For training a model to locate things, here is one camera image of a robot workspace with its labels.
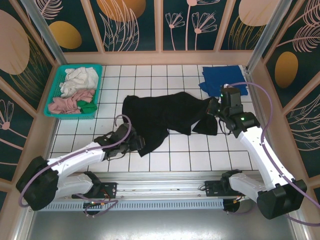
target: plastic basket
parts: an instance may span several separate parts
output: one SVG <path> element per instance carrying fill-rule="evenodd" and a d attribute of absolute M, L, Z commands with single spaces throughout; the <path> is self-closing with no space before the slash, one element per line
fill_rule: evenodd
<path fill-rule="evenodd" d="M 51 90 L 48 96 L 48 99 L 45 104 L 44 108 L 44 115 L 47 117 L 55 117 L 57 119 L 63 119 L 63 120 L 77 120 L 77 119 L 94 119 L 96 116 L 97 111 L 92 112 L 92 113 L 79 113 L 79 114 L 52 114 L 49 109 L 48 105 L 53 102 L 53 98 L 55 97 L 60 97 L 61 96 L 61 91 L 60 91 L 60 83 L 63 83 L 66 78 L 66 69 L 77 69 L 80 67 L 85 67 L 85 68 L 93 68 L 96 73 L 98 74 L 98 83 L 96 86 L 96 91 L 95 94 L 92 98 L 92 101 L 94 104 L 97 105 L 98 103 L 98 96 L 99 96 L 99 91 L 100 91 L 100 84 L 101 84 L 101 77 L 102 77 L 102 66 L 99 64 L 69 64 L 69 65 L 61 65 L 58 67 L 56 74 L 54 76 L 54 80 L 51 86 Z"/>

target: white cloth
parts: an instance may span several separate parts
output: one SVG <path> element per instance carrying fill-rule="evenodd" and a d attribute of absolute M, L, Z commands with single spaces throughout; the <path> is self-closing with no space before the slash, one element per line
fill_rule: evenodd
<path fill-rule="evenodd" d="M 60 83 L 61 98 L 68 98 L 80 89 L 97 89 L 98 74 L 93 67 L 68 68 L 65 81 Z"/>

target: grid floor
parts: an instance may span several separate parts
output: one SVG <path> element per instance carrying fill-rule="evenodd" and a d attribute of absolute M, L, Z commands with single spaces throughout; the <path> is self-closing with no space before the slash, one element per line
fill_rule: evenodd
<path fill-rule="evenodd" d="M 51 158 L 78 150 L 94 138 L 114 129 L 114 117 L 121 114 L 127 95 L 156 97 L 186 92 L 198 99 L 207 93 L 198 84 L 204 82 L 202 67 L 212 65 L 112 65 L 103 67 L 98 112 L 92 120 L 61 120 L 51 147 Z M 253 112 L 250 95 L 242 96 L 244 111 Z M 140 157 L 127 153 L 121 159 L 91 164 L 79 172 L 161 172 L 257 170 L 245 147 L 233 135 L 217 136 L 192 133 L 190 136 L 169 131 L 169 136 L 154 152 Z"/>

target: black cloth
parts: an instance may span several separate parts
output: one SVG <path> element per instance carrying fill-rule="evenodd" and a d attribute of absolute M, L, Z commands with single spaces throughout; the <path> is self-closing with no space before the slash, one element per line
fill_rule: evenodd
<path fill-rule="evenodd" d="M 144 138 L 145 147 L 138 151 L 140 156 L 158 148 L 168 136 L 168 129 L 190 135 L 191 125 L 201 119 L 194 129 L 202 134 L 217 135 L 217 120 L 206 114 L 210 100 L 200 100 L 186 92 L 157 97 L 127 96 L 122 114 L 130 118 L 137 134 Z"/>

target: blue towel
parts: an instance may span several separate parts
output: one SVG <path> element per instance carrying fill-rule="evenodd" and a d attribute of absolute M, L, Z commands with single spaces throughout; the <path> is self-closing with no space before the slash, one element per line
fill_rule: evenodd
<path fill-rule="evenodd" d="M 204 82 L 199 87 L 210 97 L 218 97 L 220 89 L 224 84 L 245 82 L 245 78 L 238 65 L 235 66 L 214 66 L 203 67 Z M 246 85 L 236 86 L 240 89 L 241 95 L 248 95 Z"/>

